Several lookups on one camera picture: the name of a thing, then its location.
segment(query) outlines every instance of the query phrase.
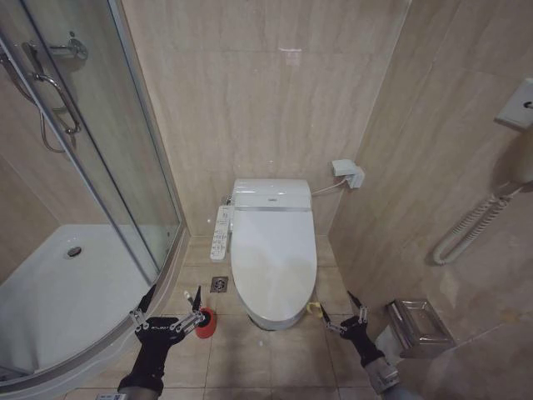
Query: red object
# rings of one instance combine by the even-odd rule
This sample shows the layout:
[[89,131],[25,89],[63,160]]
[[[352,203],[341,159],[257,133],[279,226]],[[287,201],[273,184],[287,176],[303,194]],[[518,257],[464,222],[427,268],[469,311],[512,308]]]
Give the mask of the red object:
[[213,310],[207,307],[200,308],[200,311],[206,316],[207,322],[202,322],[195,330],[200,339],[207,339],[210,338],[213,333],[215,333],[215,329],[217,329],[217,315]]

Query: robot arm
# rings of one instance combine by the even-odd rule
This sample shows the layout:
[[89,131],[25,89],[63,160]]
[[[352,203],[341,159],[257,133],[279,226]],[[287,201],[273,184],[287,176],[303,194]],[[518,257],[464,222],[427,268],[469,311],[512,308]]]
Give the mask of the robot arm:
[[151,317],[145,320],[143,311],[146,309],[143,310],[141,306],[130,312],[137,325],[135,334],[141,342],[141,350],[132,371],[118,386],[118,392],[126,395],[127,400],[156,400],[161,396],[168,351],[206,319],[200,310],[200,287],[191,303],[192,312],[182,320],[176,317]]
[[421,399],[420,396],[414,395],[400,386],[398,370],[390,365],[385,358],[385,354],[376,347],[366,334],[368,308],[363,306],[359,299],[350,292],[348,292],[348,295],[359,308],[359,315],[350,317],[341,322],[341,326],[337,326],[331,322],[326,310],[321,306],[326,328],[339,333],[341,338],[353,343],[361,357],[361,365],[365,368],[372,387],[385,400]]

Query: toilet bowl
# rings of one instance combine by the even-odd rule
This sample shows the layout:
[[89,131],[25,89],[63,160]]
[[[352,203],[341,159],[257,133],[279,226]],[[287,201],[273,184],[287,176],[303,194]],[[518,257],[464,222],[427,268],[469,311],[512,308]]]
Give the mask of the toilet bowl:
[[232,275],[248,315],[268,330],[305,312],[316,281],[311,191],[296,179],[237,179],[232,194]]

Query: toilet base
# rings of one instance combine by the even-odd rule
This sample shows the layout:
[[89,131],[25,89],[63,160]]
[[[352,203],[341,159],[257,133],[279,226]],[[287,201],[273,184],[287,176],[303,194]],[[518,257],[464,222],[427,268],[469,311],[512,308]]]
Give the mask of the toilet base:
[[256,315],[254,312],[248,309],[246,304],[244,304],[244,307],[247,310],[248,317],[250,317],[252,322],[255,323],[260,329],[265,331],[281,331],[283,329],[288,329],[297,323],[306,311],[306,309],[303,308],[297,315],[284,321],[270,321]]

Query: shower drain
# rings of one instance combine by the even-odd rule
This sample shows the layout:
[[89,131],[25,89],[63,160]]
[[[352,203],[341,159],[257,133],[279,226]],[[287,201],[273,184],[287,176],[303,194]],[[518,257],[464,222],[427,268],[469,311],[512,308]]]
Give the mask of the shower drain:
[[211,293],[225,293],[227,291],[227,277],[213,277],[211,280]]
[[82,248],[79,247],[79,246],[75,246],[75,247],[70,247],[68,250],[67,250],[67,255],[69,258],[74,258],[76,256],[79,256],[82,252]]

